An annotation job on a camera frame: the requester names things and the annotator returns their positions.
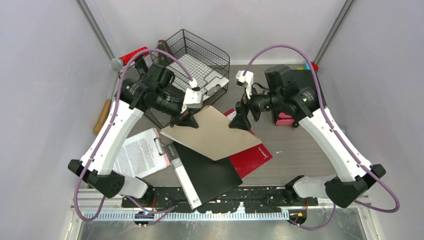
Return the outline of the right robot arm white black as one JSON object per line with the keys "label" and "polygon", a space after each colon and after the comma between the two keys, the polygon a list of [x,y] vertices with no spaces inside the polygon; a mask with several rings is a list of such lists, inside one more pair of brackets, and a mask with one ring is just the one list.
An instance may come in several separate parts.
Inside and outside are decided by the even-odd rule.
{"label": "right robot arm white black", "polygon": [[291,205],[299,205],[305,198],[328,198],[338,207],[346,208],[369,190],[386,174],[380,164],[372,164],[363,157],[341,131],[317,89],[308,70],[291,69],[279,64],[264,72],[267,87],[257,91],[260,84],[250,71],[240,70],[236,83],[244,87],[235,105],[232,129],[249,131],[248,114],[258,121],[263,112],[278,112],[293,119],[294,127],[305,129],[317,142],[333,165],[336,174],[323,177],[299,175],[286,184],[285,198]]}

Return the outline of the black pink drawer cabinet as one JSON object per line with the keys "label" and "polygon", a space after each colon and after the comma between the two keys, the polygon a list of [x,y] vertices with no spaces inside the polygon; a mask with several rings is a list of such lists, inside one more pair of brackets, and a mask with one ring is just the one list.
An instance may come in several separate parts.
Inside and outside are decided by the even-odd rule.
{"label": "black pink drawer cabinet", "polygon": [[290,69],[280,64],[270,68],[265,74],[268,86],[281,97],[277,109],[271,111],[272,120],[277,126],[299,126],[299,121],[311,117],[320,108],[319,98],[326,107],[327,103],[320,83],[317,90],[312,72],[306,69]]}

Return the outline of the beige folder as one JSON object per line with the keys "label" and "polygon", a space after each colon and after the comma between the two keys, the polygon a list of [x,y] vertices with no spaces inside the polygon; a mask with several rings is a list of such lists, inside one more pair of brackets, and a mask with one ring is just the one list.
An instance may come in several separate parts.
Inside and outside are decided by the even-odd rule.
{"label": "beige folder", "polygon": [[260,145],[260,138],[247,130],[229,128],[230,119],[213,106],[194,114],[199,127],[167,126],[160,133],[214,161]]}

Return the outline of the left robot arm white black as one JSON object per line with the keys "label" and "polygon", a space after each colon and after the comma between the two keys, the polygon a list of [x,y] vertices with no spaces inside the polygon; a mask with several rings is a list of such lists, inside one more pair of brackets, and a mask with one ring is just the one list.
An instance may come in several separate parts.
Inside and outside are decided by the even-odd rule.
{"label": "left robot arm white black", "polygon": [[173,71],[153,63],[140,79],[124,79],[93,144],[80,159],[70,160],[67,168],[106,198],[127,195],[141,207],[148,207],[154,197],[147,183],[115,172],[113,166],[130,130],[151,108],[171,116],[172,126],[199,127],[193,110],[202,107],[203,94],[197,82],[191,81],[184,96],[177,98],[166,90],[174,78]]}

